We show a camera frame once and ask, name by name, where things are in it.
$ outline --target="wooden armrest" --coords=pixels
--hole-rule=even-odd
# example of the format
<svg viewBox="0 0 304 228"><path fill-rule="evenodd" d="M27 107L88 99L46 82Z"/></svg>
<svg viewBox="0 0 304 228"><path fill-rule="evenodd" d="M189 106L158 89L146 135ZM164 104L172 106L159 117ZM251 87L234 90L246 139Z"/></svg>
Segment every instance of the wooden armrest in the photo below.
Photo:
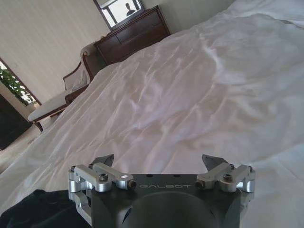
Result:
<svg viewBox="0 0 304 228"><path fill-rule="evenodd" d="M85 85L78 90L66 95L66 104L70 105L79 95L81 95L89 85Z"/></svg>
<svg viewBox="0 0 304 228"><path fill-rule="evenodd" d="M75 70L73 70L71 73L69 73L68 75L66 75L62 78L65 83L66 90L67 90L67 80L69 80L69 77L73 76L73 74L76 73L76 71L80 68L80 66L81 66L81 62L78 63L78 66L76 67Z"/></svg>

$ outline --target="silver metal bracket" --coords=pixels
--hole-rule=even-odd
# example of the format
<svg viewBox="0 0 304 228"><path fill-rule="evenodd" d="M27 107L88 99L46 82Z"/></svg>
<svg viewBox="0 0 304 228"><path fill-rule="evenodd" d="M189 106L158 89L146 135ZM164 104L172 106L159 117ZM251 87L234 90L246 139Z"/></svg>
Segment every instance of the silver metal bracket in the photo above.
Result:
<svg viewBox="0 0 304 228"><path fill-rule="evenodd" d="M119 189L131 190L136 187L133 175L119 172L103 163L96 163L90 168L84 165L73 166L68 171L69 199L76 203L77 212L92 225L91 208L86 195L95 188L98 192L112 189L112 182Z"/></svg>
<svg viewBox="0 0 304 228"><path fill-rule="evenodd" d="M216 182L225 192L241 190L241 217L247 210L248 203L254 198L256 172L250 166L221 163L207 173L199 174L195 186L200 190L214 188Z"/></svg>

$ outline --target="white wall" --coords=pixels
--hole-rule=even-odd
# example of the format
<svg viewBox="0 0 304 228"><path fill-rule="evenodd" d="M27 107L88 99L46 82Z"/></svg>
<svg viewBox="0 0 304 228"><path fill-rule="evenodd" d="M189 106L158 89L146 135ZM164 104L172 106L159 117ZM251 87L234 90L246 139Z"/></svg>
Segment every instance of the white wall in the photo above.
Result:
<svg viewBox="0 0 304 228"><path fill-rule="evenodd" d="M225 10L234 0L142 0L146 9L160 5L172 33L189 29Z"/></svg>
<svg viewBox="0 0 304 228"><path fill-rule="evenodd" d="M172 33L232 2L143 0L146 9L160 5ZM77 66L81 48L109 29L93 0L0 0L0 31L0 57L43 103L64 91L62 77Z"/></svg>
<svg viewBox="0 0 304 228"><path fill-rule="evenodd" d="M24 119L28 120L30 111L10 92L10 90L2 82L0 82L0 94L23 116Z"/></svg>

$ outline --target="screw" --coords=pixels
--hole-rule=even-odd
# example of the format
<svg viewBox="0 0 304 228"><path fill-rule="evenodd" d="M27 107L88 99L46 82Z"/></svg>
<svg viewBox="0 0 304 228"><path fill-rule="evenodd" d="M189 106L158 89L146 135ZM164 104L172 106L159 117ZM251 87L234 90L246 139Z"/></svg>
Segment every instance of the screw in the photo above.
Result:
<svg viewBox="0 0 304 228"><path fill-rule="evenodd" d="M223 176L223 179L224 179L224 181L226 181L226 182L232 182L232 176L231 176L229 173L225 174L225 175Z"/></svg>
<svg viewBox="0 0 304 228"><path fill-rule="evenodd" d="M200 180L197 180L194 186L199 190L203 190L205 188L205 183Z"/></svg>
<svg viewBox="0 0 304 228"><path fill-rule="evenodd" d="M108 180L108 175L103 173L99 175L99 180L100 181L107 181Z"/></svg>
<svg viewBox="0 0 304 228"><path fill-rule="evenodd" d="M75 167L76 167L76 166L72 166L69 170L70 170L71 172L74 172Z"/></svg>
<svg viewBox="0 0 304 228"><path fill-rule="evenodd" d="M127 188L128 188L128 190L133 190L136 188L136 185L137 185L136 181L130 180L127 183Z"/></svg>

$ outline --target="green plant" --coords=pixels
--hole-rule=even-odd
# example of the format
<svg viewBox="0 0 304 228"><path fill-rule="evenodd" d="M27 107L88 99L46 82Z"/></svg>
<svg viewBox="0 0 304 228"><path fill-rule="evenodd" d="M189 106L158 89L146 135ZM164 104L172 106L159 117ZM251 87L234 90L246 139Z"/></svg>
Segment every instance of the green plant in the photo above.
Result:
<svg viewBox="0 0 304 228"><path fill-rule="evenodd" d="M28 105L35 102L35 99L16 79L8 69L0 68L0 81L14 94L23 104Z"/></svg>

